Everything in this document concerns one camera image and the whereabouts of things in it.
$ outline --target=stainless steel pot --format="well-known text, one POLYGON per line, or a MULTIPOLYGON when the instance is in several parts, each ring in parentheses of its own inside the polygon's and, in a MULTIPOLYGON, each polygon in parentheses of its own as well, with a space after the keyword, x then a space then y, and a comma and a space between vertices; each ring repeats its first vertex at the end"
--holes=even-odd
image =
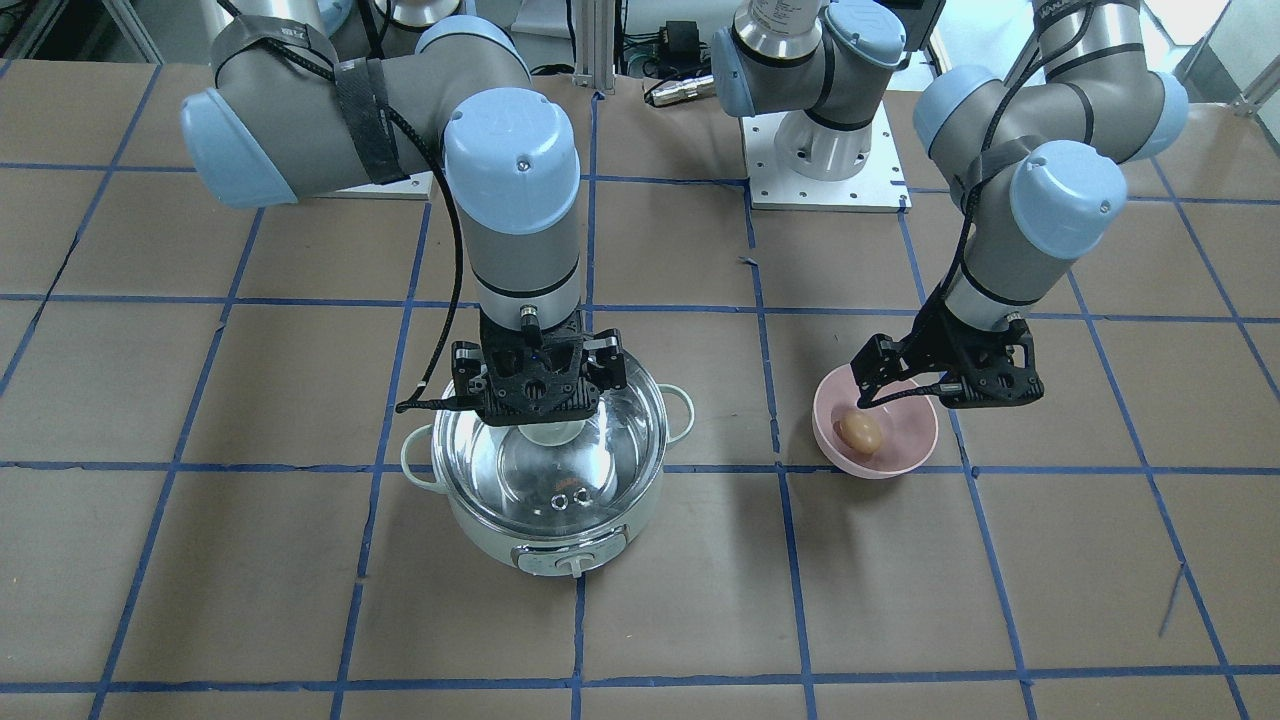
MULTIPOLYGON (((480 550, 534 575, 573 575, 608 562, 640 534, 658 505, 667 446, 694 424, 689 395, 659 386, 626 355, 627 387, 605 392, 577 424, 494 428, 475 413, 442 410, 401 450, 404 475, 448 495, 453 516, 480 550), (669 437, 662 393, 689 407, 669 437), (408 447, 431 434, 434 480, 413 475, 408 447)), ((453 393, 451 384, 445 396, 453 393)))

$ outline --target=brown egg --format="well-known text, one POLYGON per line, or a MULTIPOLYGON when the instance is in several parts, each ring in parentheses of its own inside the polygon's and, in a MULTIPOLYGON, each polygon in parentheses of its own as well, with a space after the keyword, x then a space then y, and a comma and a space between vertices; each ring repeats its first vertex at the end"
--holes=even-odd
POLYGON ((836 434, 845 441, 845 445, 863 455, 872 455, 884 445, 884 433, 881 432, 879 423, 861 410, 845 411, 836 421, 836 434))

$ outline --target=cooking pot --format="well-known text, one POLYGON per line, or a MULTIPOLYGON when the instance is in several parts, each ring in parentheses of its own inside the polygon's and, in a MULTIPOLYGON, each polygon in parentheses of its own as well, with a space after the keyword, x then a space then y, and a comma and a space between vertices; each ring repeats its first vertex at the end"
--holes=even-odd
MULTIPOLYGON (((689 393, 655 383, 625 355, 627 386, 603 393, 586 420, 499 428, 471 411, 438 411, 433 425, 404 439, 404 477, 447 495, 462 532, 499 562, 575 578, 604 565, 653 518, 666 450, 694 425, 689 393), (675 437, 663 393, 689 407, 689 427, 675 437), (431 480, 416 477, 407 459, 425 434, 431 436, 431 480)), ((444 391, 451 395, 452 383, 444 391)))

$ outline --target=pink bowl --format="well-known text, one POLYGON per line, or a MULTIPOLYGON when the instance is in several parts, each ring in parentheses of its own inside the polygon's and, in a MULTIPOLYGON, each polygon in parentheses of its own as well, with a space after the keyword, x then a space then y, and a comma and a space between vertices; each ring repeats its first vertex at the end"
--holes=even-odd
MULTIPOLYGON (((881 395, 918 387, 914 380, 891 383, 881 395)), ((858 452, 836 434, 836 420, 858 409, 858 383, 849 365, 823 378, 813 397, 813 437, 837 468, 859 478, 882 480, 910 473, 933 455, 938 445, 938 414, 925 396, 904 397, 864 410, 879 423, 884 445, 872 455, 858 452)))

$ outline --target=robotic arm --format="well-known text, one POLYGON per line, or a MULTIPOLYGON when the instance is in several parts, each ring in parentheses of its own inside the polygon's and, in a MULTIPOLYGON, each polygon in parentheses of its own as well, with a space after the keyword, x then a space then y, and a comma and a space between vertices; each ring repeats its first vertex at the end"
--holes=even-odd
POLYGON ((859 406, 893 380, 941 372, 919 393, 947 407, 1044 395, 1023 313, 1092 250, 1124 208, 1117 163, 1156 155, 1187 123, 1187 91, 1148 72, 1138 0, 1036 0, 1043 60, 1010 88, 959 67, 920 97, 915 129, 965 211, 951 270, 901 342, 873 336, 851 361, 859 406), (1046 85, 1021 90, 1037 67, 1046 85), (969 236, 970 224, 975 227, 969 236))
MULTIPOLYGON (((778 156, 832 181, 858 173, 870 152, 868 126, 905 33, 872 0, 819 5, 748 0, 712 51, 724 110, 790 110, 778 156)), ((1139 0, 1034 0, 1037 65, 1009 88, 986 68, 959 67, 920 97, 916 132, 965 229, 910 334, 877 334, 850 363, 859 406, 905 395, 937 395, 948 407, 1016 406, 1044 395, 1023 314, 1123 210, 1116 164, 1156 155, 1187 120, 1185 90, 1147 70, 1138 9, 1139 0), (1039 68, 1048 82, 1021 90, 1039 68), (942 378, 877 397, 923 373, 942 378)))
POLYGON ((216 87, 182 111, 204 182, 257 208, 431 165, 454 181, 442 191, 479 287, 480 343, 454 343, 453 397, 420 401, 420 386, 398 410, 474 410, 490 425, 589 418, 626 370, 617 331, 581 329, 568 117, 480 18, 445 18, 410 56, 344 63, 305 19, 241 14, 215 38, 216 87))

